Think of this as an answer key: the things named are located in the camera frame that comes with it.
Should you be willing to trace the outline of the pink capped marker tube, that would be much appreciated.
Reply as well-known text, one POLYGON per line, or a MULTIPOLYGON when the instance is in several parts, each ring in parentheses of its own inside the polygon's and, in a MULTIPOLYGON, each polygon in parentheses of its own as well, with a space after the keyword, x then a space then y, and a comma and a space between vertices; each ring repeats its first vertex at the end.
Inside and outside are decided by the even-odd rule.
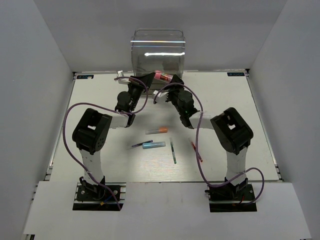
POLYGON ((166 83, 169 84, 172 81, 173 75, 166 74, 164 72, 161 72, 161 71, 157 70, 155 72, 154 78, 156 80, 163 81, 163 82, 166 82, 166 83))

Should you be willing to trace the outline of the purple pen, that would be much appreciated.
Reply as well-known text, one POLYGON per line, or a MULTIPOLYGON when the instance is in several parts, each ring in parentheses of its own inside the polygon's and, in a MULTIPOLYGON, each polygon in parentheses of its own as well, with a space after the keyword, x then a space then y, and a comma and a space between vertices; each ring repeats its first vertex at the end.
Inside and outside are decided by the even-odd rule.
POLYGON ((137 148, 137 147, 141 147, 141 146, 143 146, 143 144, 152 143, 152 142, 153 142, 153 140, 147 140, 147 141, 144 141, 144 142, 136 143, 136 144, 133 144, 131 146, 128 146, 126 148, 126 150, 130 150, 130 149, 134 149, 134 148, 137 148))

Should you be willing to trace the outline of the blue capped highlighter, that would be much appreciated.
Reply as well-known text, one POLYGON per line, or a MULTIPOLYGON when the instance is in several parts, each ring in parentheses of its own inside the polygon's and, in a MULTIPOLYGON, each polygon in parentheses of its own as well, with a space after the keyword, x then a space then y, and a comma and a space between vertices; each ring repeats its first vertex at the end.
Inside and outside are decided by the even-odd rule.
POLYGON ((144 142, 142 144, 143 149, 153 149, 153 148, 162 148, 166 146, 165 141, 159 141, 159 142, 144 142))

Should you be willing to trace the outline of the green pen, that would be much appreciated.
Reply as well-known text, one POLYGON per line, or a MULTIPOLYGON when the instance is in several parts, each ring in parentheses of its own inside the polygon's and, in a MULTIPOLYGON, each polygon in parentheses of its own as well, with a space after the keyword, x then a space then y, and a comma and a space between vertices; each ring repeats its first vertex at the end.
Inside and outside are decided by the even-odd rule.
POLYGON ((170 142, 170 148, 171 148, 171 153, 172 153, 172 157, 173 157, 173 162, 176 165, 177 159, 176 159, 176 155, 175 155, 174 142, 173 142, 172 137, 169 138, 169 142, 170 142))

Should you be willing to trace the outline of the red pen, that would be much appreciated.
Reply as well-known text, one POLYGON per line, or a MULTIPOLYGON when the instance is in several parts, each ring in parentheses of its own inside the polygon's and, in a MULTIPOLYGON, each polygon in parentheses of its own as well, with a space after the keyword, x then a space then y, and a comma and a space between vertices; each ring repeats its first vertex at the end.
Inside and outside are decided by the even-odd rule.
POLYGON ((190 144, 191 144, 191 146, 192 146, 195 154, 198 156, 199 161, 202 163, 202 162, 203 162, 203 159, 202 159, 201 155, 197 152, 197 148, 196 148, 195 143, 193 142, 193 140, 192 140, 191 138, 188 138, 188 140, 189 140, 189 142, 190 142, 190 144))

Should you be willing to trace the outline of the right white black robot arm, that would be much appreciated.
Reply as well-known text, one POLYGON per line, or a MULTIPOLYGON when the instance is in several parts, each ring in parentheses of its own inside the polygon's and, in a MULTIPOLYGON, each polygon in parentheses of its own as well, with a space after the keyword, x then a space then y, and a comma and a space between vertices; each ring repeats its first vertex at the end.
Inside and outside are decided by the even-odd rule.
POLYGON ((220 115, 205 116, 203 108, 197 110, 194 106, 195 96, 191 91, 185 90, 185 84, 177 75, 169 78, 166 101, 171 102, 176 108, 182 124, 189 129, 195 129, 196 134, 200 129, 214 130, 216 136, 226 151, 227 170, 224 178, 225 184, 209 185, 209 192, 222 189, 225 196, 233 200, 244 193, 248 185, 246 176, 246 155, 254 133, 240 113, 229 107, 220 115))

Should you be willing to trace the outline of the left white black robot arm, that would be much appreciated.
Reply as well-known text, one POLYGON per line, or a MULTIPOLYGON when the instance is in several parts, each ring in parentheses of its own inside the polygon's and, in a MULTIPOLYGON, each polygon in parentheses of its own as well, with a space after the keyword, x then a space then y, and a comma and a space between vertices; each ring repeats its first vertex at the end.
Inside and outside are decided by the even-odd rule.
POLYGON ((117 104, 112 111, 114 115, 102 114, 95 109, 87 108, 72 133, 72 140, 79 149, 82 164, 85 166, 80 183, 96 200, 103 198, 106 193, 100 150, 105 144, 108 131, 132 125, 135 119, 133 112, 138 101, 143 91, 149 90, 155 75, 153 72, 143 76, 127 77, 128 90, 118 94, 117 104))

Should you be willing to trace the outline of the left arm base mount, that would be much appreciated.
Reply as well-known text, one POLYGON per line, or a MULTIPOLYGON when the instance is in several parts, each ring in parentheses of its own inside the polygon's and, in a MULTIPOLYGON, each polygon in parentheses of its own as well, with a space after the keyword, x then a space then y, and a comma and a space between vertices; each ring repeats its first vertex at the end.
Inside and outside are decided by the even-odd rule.
POLYGON ((125 203, 126 186, 125 182, 107 183, 106 186, 112 193, 100 185, 91 185, 84 181, 84 177, 79 178, 77 183, 73 211, 104 211, 118 212, 125 203))

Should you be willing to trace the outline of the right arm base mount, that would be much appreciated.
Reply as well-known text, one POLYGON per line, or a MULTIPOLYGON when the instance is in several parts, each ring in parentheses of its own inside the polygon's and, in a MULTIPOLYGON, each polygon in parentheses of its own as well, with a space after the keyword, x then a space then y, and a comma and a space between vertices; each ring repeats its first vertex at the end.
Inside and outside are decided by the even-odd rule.
POLYGON ((244 213, 256 212, 257 206, 253 202, 255 193, 253 186, 248 183, 246 177, 237 185, 228 183, 222 187, 208 187, 204 191, 209 198, 209 210, 211 213, 244 213))

